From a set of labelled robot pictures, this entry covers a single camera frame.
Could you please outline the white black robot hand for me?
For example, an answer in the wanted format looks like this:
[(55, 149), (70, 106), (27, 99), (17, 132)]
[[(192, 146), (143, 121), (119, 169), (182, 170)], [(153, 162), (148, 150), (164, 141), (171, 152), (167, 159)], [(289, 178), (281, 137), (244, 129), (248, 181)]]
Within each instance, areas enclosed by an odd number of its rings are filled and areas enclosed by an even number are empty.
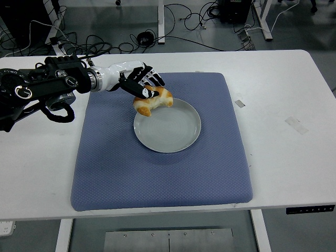
[(150, 99), (159, 95), (151, 91), (146, 85), (162, 87), (165, 85), (161, 76), (153, 67), (135, 60), (113, 64), (107, 68), (98, 68), (97, 88), (99, 91), (115, 91), (119, 88), (131, 95)]

